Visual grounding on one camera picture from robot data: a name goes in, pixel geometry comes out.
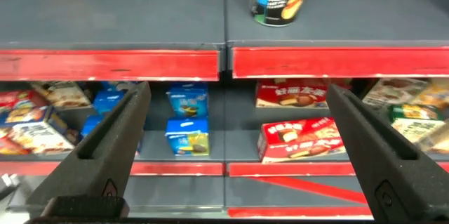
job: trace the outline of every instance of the snack package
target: snack package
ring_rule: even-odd
[[[256,107],[328,108],[331,84],[349,88],[345,79],[265,79],[257,84]]]
[[[208,155],[209,129],[206,118],[172,118],[166,137],[175,155]]]
[[[427,88],[423,90],[412,102],[412,104],[434,105],[439,110],[449,107],[449,79],[431,79]]]
[[[389,117],[391,126],[412,143],[444,125],[438,108],[431,105],[392,105]]]
[[[69,129],[54,107],[31,107],[0,114],[0,128],[11,140],[34,154],[70,151],[78,143],[78,133]]]
[[[138,84],[138,81],[101,81],[101,84],[105,91],[128,91]]]
[[[257,150],[263,164],[345,152],[330,117],[263,124]]]
[[[124,96],[123,91],[99,91],[93,100],[93,107],[98,114],[105,115],[112,111]]]
[[[369,90],[362,101],[374,111],[383,111],[390,105],[410,102],[428,85],[427,81],[409,78],[383,78]]]
[[[91,107],[91,101],[74,81],[36,81],[33,88],[56,108]]]
[[[0,92],[0,112],[9,112],[18,108],[41,107],[49,105],[48,101],[36,91]]]
[[[167,92],[179,117],[208,116],[208,86],[206,83],[176,83]]]

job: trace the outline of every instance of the biscuit box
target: biscuit box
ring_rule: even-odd
[[[179,117],[208,116],[208,86],[206,83],[176,83],[167,92]]]
[[[0,114],[0,128],[12,128],[12,141],[34,154],[70,151],[78,133],[67,127],[54,107],[21,108]]]
[[[36,91],[0,92],[0,112],[9,112],[18,108],[41,107],[49,105],[48,101]]]
[[[31,86],[56,108],[91,107],[91,101],[74,81],[35,81]]]
[[[409,78],[383,78],[364,95],[362,101],[374,111],[383,112],[390,105],[408,103],[428,85],[427,81]]]
[[[98,114],[105,115],[111,112],[124,96],[123,91],[99,91],[93,100],[93,107]]]
[[[330,117],[263,124],[257,150],[263,164],[345,152]]]
[[[431,79],[427,88],[411,102],[412,104],[434,105],[439,110],[449,108],[449,79]]]
[[[256,90],[256,107],[328,108],[331,84],[349,88],[344,79],[265,79]]]
[[[391,126],[412,143],[445,124],[438,108],[431,105],[392,105],[389,117]]]
[[[172,118],[166,137],[175,155],[208,155],[209,129],[206,118]]]

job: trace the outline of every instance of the gray shelf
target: gray shelf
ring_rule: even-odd
[[[280,28],[256,23],[250,0],[226,0],[230,46],[447,46],[448,0],[305,0]]]
[[[224,0],[0,0],[0,48],[217,49]]]
[[[13,195],[10,211],[25,211],[25,200],[45,179],[22,177],[22,185]],[[130,177],[124,198],[131,213],[149,212],[221,212],[224,206],[223,177]]]

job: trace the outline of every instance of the snack box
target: snack box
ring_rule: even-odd
[[[345,152],[330,117],[263,124],[257,142],[263,164]]]
[[[423,90],[412,104],[434,105],[439,110],[449,107],[449,79],[435,78],[431,79],[427,88]]]
[[[99,91],[93,100],[93,107],[98,114],[105,115],[112,111],[124,96],[123,91]]]
[[[66,152],[78,143],[78,133],[69,129],[51,106],[4,112],[0,128],[10,130],[11,140],[34,154]]]
[[[32,87],[56,108],[91,107],[91,101],[74,81],[35,81]]]
[[[0,112],[9,112],[18,108],[41,107],[49,105],[48,101],[36,91],[0,92]]]
[[[206,118],[172,118],[166,137],[175,155],[208,155],[209,129]]]
[[[176,83],[167,92],[170,103],[179,117],[208,115],[208,86],[206,83]]]
[[[391,126],[412,143],[445,124],[438,108],[431,105],[392,105],[389,118]]]
[[[101,84],[105,91],[128,91],[138,84],[138,81],[101,81]]]
[[[349,88],[345,79],[264,79],[256,91],[256,107],[328,108],[331,84]]]
[[[374,111],[384,111],[390,105],[408,103],[428,85],[427,81],[410,78],[383,78],[365,94],[362,101]]]

